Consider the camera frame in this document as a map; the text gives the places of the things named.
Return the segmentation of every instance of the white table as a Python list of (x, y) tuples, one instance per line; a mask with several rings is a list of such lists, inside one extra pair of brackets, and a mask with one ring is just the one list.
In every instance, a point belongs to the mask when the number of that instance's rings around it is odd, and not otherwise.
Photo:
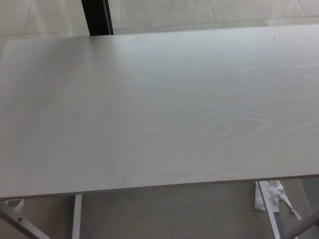
[(319, 175), (318, 32), (10, 41), (0, 198)]

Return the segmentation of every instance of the metal table frame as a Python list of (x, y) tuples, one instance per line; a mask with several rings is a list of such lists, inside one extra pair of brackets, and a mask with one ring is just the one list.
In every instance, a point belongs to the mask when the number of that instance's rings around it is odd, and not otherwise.
[[(319, 222), (319, 210), (311, 214), (307, 219), (300, 222), (291, 231), (284, 235), (280, 233), (278, 222), (276, 221), (273, 209), (269, 198), (267, 197), (267, 191), (265, 187), (265, 181), (258, 182), (260, 192), (263, 198), (265, 209), (268, 213), (269, 220), (273, 229), (274, 239), (294, 239), (310, 227), (316, 225)], [(19, 212), (24, 206), (24, 199), (13, 199), (5, 202), (0, 202), (0, 218), (4, 219), (7, 223), (24, 233), (31, 239), (50, 239), (46, 234), (39, 230), (27, 219), (22, 217)], [(74, 215), (73, 215), (73, 230), (72, 239), (80, 238), (80, 224), (81, 224), (81, 207), (82, 207), (82, 195), (76, 195), (74, 201)]]

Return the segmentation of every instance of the table leg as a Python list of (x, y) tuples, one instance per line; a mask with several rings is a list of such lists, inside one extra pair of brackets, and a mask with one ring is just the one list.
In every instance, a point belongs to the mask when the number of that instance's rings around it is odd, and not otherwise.
[(80, 238), (82, 195), (75, 195), (72, 239)]

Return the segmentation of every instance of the black pole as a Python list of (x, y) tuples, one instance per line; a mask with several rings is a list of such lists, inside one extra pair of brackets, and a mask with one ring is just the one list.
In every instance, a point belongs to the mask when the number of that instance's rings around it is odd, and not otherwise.
[(82, 0), (82, 5), (91, 36), (114, 34), (108, 0)]

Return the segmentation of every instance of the table bracket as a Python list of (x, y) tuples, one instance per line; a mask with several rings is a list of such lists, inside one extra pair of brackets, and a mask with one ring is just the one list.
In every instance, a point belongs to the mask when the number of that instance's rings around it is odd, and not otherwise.
[(23, 206), (23, 199), (0, 202), (0, 218), (31, 239), (50, 239), (46, 234), (19, 214)]
[[(0, 218), (31, 239), (50, 239), (35, 225), (19, 214), (23, 206), (24, 199), (12, 199), (0, 202)], [(82, 195), (76, 195), (74, 201), (72, 239), (80, 238), (81, 206)]]

